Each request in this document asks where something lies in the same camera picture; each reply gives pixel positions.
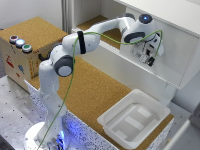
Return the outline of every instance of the cork mat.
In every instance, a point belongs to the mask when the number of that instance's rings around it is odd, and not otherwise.
[[[8,43],[12,35],[24,39],[26,44],[32,46],[33,51],[37,51],[49,43],[62,39],[67,33],[42,18],[35,17],[0,31],[0,37]]]
[[[97,118],[131,92],[131,89],[81,58],[76,57],[75,59],[74,80],[66,99],[67,108],[108,141],[123,150],[104,133],[102,126],[97,122]],[[64,99],[70,79],[71,77],[59,78],[60,89],[58,94],[62,99]],[[37,89],[40,87],[38,76],[29,82]],[[145,150],[172,119],[173,116],[169,115],[136,150]]]
[[[95,17],[95,18],[93,18],[93,19],[91,19],[91,20],[89,20],[89,21],[87,21],[87,22],[85,22],[83,24],[78,25],[77,27],[82,29],[82,30],[87,30],[92,25],[94,25],[94,24],[96,24],[98,22],[105,21],[105,20],[107,20],[106,17],[97,16],[97,17]],[[121,41],[121,38],[122,38],[122,35],[121,35],[119,29],[113,29],[113,30],[110,30],[110,31],[106,31],[103,34],[105,34],[105,35],[107,35],[107,36],[111,37],[112,39],[114,39],[116,41],[119,41],[119,42]],[[107,39],[105,37],[101,37],[101,40],[106,42],[106,43],[108,43],[108,44],[110,44],[110,45],[112,45],[113,47],[115,47],[117,49],[120,49],[120,44],[118,44],[118,43],[115,43],[115,42],[113,42],[113,41],[111,41],[111,40],[109,40],[109,39]]]

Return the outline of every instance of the robotic arm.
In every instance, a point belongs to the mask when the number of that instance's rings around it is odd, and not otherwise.
[[[114,28],[120,30],[122,42],[125,43],[138,41],[155,31],[154,20],[150,15],[143,14],[138,20],[135,20],[132,14],[123,14],[112,20],[95,24],[90,29],[84,31],[84,33],[103,33]],[[77,37],[78,35],[76,33],[64,37],[62,44],[53,48],[50,58],[43,61],[39,66],[40,99],[48,110],[45,124],[37,134],[37,140],[39,142],[42,141],[46,131],[62,105],[63,101],[57,94],[59,89],[59,76],[69,76],[73,71],[73,48]],[[157,34],[152,34],[144,41],[145,43],[148,43],[148,45],[151,45],[152,49],[150,52],[155,53],[155,48],[158,47],[160,37]],[[82,35],[82,41],[80,41],[79,38],[79,42],[75,45],[75,55],[92,52],[97,49],[99,43],[100,35],[98,34],[87,34],[84,35],[84,37]],[[163,52],[164,48],[161,45],[158,54],[162,55]],[[66,111],[67,108],[64,106],[43,141],[43,147],[50,147],[49,145],[53,141],[53,143],[55,143],[57,135],[63,130],[62,116]]]

